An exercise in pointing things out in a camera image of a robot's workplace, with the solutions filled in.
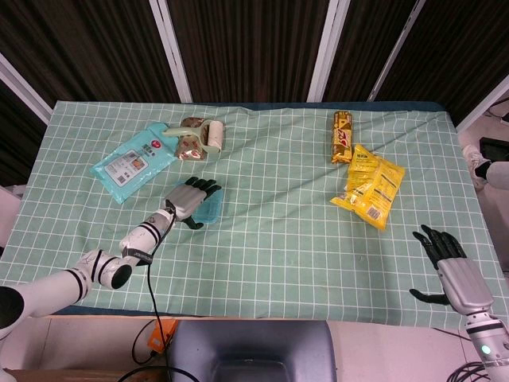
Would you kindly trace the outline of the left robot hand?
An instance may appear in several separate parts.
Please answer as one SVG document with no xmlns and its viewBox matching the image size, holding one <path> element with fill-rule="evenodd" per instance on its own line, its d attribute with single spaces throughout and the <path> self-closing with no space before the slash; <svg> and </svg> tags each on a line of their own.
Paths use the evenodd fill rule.
<svg viewBox="0 0 509 382">
<path fill-rule="evenodd" d="M 174 213 L 175 221 L 186 224 L 192 230 L 198 230 L 204 224 L 195 222 L 192 214 L 213 193 L 221 189 L 213 179 L 205 180 L 193 176 L 176 186 L 165 197 L 165 207 Z"/>
</svg>

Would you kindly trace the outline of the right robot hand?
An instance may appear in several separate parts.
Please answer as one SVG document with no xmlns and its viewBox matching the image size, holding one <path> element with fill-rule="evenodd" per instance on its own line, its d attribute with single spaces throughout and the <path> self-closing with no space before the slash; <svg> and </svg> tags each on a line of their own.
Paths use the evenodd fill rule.
<svg viewBox="0 0 509 382">
<path fill-rule="evenodd" d="M 425 224 L 423 233 L 414 232 L 428 255 L 442 285 L 441 294 L 423 294 L 411 289 L 419 301 L 451 306 L 458 314 L 469 316 L 488 312 L 494 299 L 479 267 L 466 256 L 459 241 L 447 232 L 439 232 Z"/>
</svg>

